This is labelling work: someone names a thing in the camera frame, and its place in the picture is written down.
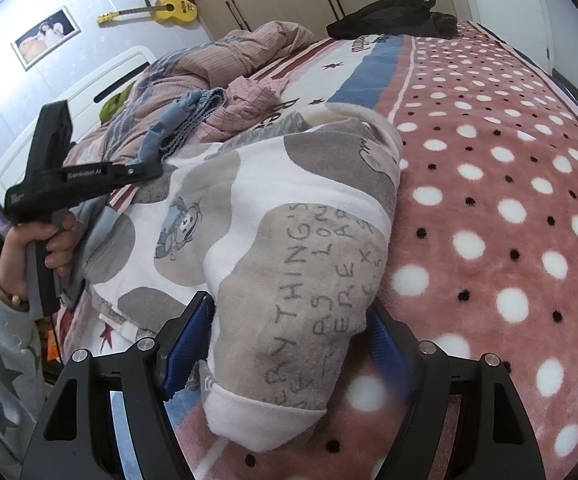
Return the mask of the person left hand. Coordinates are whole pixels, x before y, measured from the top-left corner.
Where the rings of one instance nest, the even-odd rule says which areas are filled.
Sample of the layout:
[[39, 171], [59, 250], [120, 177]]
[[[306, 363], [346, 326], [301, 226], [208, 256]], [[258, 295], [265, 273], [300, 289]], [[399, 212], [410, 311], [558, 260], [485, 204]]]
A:
[[0, 300], [16, 311], [27, 311], [26, 248], [33, 242], [46, 242], [45, 266], [60, 276], [69, 274], [75, 248], [80, 243], [82, 225], [68, 212], [60, 229], [52, 224], [31, 222], [19, 224], [4, 238], [0, 255]]

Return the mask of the grey star sleeve forearm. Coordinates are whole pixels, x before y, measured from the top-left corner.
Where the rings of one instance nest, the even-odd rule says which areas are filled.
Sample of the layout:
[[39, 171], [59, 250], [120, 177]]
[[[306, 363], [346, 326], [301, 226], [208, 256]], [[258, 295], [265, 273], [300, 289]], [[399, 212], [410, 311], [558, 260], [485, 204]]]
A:
[[0, 472], [19, 478], [45, 404], [38, 330], [25, 312], [0, 300]]

